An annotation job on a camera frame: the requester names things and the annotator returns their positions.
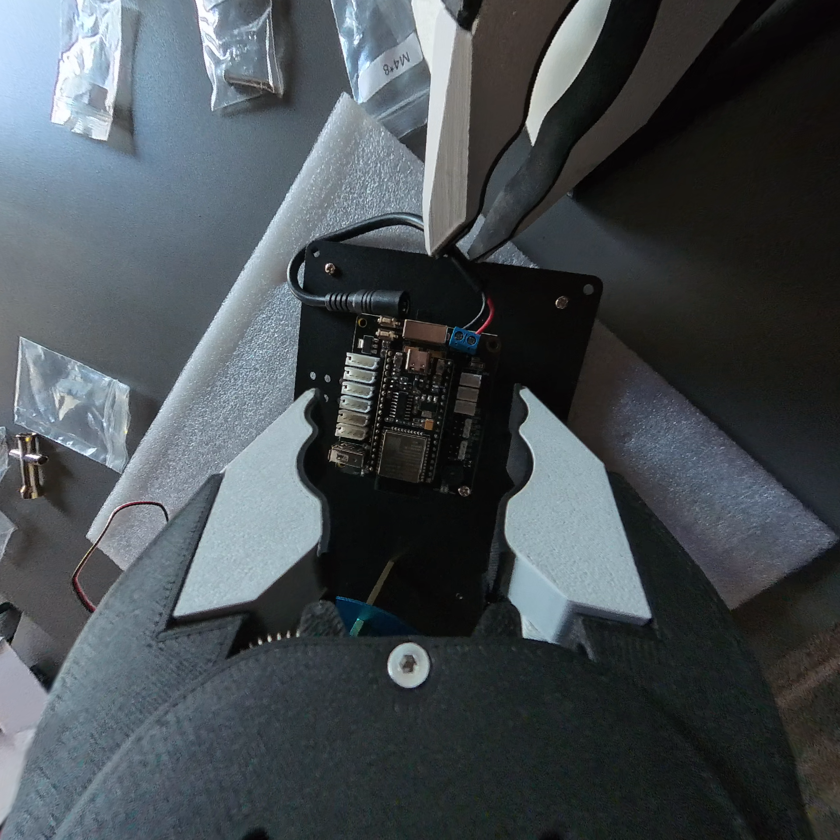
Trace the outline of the white foam sheet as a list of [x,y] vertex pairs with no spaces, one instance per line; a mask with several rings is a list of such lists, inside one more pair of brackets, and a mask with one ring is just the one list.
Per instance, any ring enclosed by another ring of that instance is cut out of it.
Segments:
[[[131,500],[178,512],[292,402],[300,306],[281,259],[357,216],[415,211],[424,166],[343,93],[253,255],[87,533]],[[623,476],[730,608],[823,555],[838,535],[702,411],[595,322],[574,433]]]

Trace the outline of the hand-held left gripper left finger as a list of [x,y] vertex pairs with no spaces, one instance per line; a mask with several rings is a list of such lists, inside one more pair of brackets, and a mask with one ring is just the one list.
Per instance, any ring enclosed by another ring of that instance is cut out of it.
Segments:
[[224,470],[173,617],[250,615],[297,625],[322,592],[319,555],[329,539],[325,496],[305,476],[322,395],[304,392]]

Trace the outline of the black circuit board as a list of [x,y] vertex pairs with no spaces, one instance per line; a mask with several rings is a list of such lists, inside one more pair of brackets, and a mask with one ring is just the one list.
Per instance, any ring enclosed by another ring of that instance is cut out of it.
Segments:
[[500,352],[491,332],[357,316],[328,462],[380,490],[470,497]]

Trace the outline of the grey desk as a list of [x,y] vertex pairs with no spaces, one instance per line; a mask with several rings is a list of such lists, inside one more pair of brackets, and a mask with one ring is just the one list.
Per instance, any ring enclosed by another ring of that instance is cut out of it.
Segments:
[[[139,6],[104,145],[49,122],[59,4],[2,3],[2,425],[24,335],[130,386],[132,448],[348,81],[329,2],[278,2],[287,95],[212,114],[193,3]],[[838,531],[838,2],[774,3],[518,246]]]

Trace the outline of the flat clear plastic bag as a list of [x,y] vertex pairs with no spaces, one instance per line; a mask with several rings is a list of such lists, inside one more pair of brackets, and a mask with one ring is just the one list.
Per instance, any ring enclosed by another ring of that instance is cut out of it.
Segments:
[[130,388],[20,337],[14,422],[117,473],[129,461]]

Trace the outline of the metal cross wrench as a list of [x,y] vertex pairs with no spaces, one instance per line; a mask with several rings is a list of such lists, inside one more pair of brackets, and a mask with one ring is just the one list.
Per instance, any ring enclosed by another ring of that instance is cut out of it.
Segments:
[[46,493],[44,467],[49,457],[43,451],[41,436],[32,432],[16,434],[15,447],[9,455],[16,458],[19,465],[21,498],[42,498]]

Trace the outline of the small clear parts bag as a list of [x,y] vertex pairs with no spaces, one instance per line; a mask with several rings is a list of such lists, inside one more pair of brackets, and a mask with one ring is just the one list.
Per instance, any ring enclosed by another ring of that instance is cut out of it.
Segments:
[[262,97],[281,98],[280,70],[271,1],[195,1],[210,109],[243,108]]
[[59,2],[59,57],[50,121],[91,141],[130,146],[135,2]]

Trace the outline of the clear bag with white label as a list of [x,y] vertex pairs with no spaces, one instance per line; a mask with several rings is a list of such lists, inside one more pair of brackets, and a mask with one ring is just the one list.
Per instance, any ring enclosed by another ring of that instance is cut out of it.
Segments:
[[332,1],[353,98],[397,139],[427,122],[431,75],[408,1]]

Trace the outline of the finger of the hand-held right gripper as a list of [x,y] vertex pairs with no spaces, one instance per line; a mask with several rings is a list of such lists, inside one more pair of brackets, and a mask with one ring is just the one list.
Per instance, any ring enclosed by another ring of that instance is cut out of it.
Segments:
[[490,175],[525,125],[539,68],[574,5],[413,2],[431,79],[422,201],[429,256],[477,220]]
[[713,58],[769,5],[608,2],[591,55],[485,211],[469,257],[488,257],[533,224],[645,126],[697,62]]

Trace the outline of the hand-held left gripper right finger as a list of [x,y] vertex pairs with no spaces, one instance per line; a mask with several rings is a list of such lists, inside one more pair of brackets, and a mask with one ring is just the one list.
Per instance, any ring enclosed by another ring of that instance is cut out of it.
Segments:
[[511,406],[521,478],[504,506],[507,598],[531,638],[564,642],[577,616],[634,626],[653,614],[603,462],[528,387]]

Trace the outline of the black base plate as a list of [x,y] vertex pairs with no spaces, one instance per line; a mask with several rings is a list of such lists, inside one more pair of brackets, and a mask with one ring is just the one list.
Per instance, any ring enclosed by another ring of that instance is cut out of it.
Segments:
[[312,295],[404,292],[410,308],[394,318],[487,331],[500,339],[471,496],[380,490],[328,462],[355,319],[371,313],[305,305],[300,310],[293,395],[312,388],[322,395],[313,412],[318,435],[304,466],[329,507],[329,539],[321,551],[327,594],[362,601],[393,563],[374,603],[426,635],[469,635],[497,587],[500,508],[514,487],[508,457],[516,386],[528,387],[559,420],[567,420],[603,292],[594,276],[556,270],[488,262],[468,271],[466,279],[446,258],[324,238],[306,247],[299,269],[303,290]]

